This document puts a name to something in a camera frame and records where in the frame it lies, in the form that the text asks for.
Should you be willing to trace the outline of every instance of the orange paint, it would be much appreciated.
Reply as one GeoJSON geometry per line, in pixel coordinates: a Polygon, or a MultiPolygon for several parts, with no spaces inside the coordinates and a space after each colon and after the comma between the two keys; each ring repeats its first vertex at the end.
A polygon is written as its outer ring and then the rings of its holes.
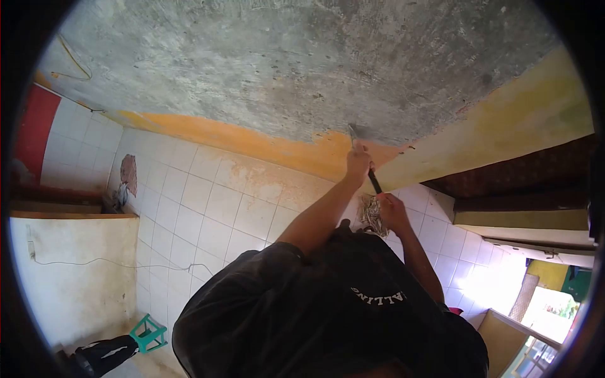
{"type": "Polygon", "coordinates": [[[34,73],[34,82],[36,82],[48,89],[52,89],[50,82],[46,79],[46,77],[40,70],[36,70],[36,72],[34,73]]]}
{"type": "MultiPolygon", "coordinates": [[[[330,181],[346,171],[351,148],[348,134],[313,133],[313,142],[271,137],[259,131],[204,117],[119,111],[135,128],[170,135],[305,172],[330,181]]],[[[394,159],[401,148],[367,143],[377,167],[394,159]]]]}

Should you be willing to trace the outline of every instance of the yellow paint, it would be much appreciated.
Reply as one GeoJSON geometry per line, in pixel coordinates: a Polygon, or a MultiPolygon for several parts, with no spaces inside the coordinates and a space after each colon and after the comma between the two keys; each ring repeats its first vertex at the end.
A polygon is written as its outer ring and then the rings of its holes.
{"type": "MultiPolygon", "coordinates": [[[[203,117],[119,111],[130,126],[166,134],[276,163],[330,181],[338,181],[346,169],[351,149],[347,134],[329,131],[313,136],[313,143],[271,137],[259,131],[203,117]]],[[[397,147],[368,144],[376,166],[399,153],[397,147]]]]}
{"type": "Polygon", "coordinates": [[[414,143],[378,170],[384,189],[516,158],[592,134],[588,99],[563,47],[469,109],[466,119],[414,143]]]}
{"type": "Polygon", "coordinates": [[[34,81],[49,90],[52,89],[52,85],[40,70],[36,70],[34,73],[34,81]]]}
{"type": "Polygon", "coordinates": [[[527,274],[540,277],[538,286],[560,292],[568,268],[569,266],[563,264],[533,260],[528,267],[527,274]]]}

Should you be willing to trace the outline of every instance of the person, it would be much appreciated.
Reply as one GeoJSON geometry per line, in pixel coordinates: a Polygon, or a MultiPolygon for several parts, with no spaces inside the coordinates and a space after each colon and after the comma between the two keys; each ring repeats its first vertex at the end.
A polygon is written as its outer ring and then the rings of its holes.
{"type": "Polygon", "coordinates": [[[337,227],[371,166],[356,142],[339,183],[189,300],[172,344],[190,377],[487,376],[485,343],[444,304],[399,199],[378,195],[405,264],[377,235],[337,227]]]}

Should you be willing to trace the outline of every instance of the concrete ceiling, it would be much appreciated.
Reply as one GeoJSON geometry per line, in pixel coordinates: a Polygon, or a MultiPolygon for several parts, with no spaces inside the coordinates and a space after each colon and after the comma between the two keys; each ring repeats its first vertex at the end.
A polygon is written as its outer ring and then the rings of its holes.
{"type": "Polygon", "coordinates": [[[559,44],[513,0],[84,0],[60,35],[91,79],[58,39],[42,74],[89,105],[305,142],[353,122],[386,145],[455,122],[559,44]]]}

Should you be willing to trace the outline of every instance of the yellow wall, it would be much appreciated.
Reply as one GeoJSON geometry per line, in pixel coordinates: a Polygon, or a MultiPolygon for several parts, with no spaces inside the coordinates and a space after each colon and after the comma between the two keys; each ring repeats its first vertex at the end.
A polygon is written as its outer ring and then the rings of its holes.
{"type": "Polygon", "coordinates": [[[569,266],[563,264],[533,260],[528,267],[527,274],[540,277],[538,286],[560,292],[568,268],[569,266]]]}
{"type": "MultiPolygon", "coordinates": [[[[51,78],[36,75],[49,86],[51,78]]],[[[306,172],[331,181],[345,172],[347,134],[316,135],[313,143],[275,138],[203,117],[109,109],[115,121],[306,172]]],[[[593,133],[588,101],[564,48],[470,107],[465,119],[413,146],[372,145],[385,190],[478,168],[593,133]]]]}
{"type": "Polygon", "coordinates": [[[479,333],[488,348],[488,378],[498,378],[501,375],[528,336],[495,318],[491,311],[483,319],[479,333]]]}

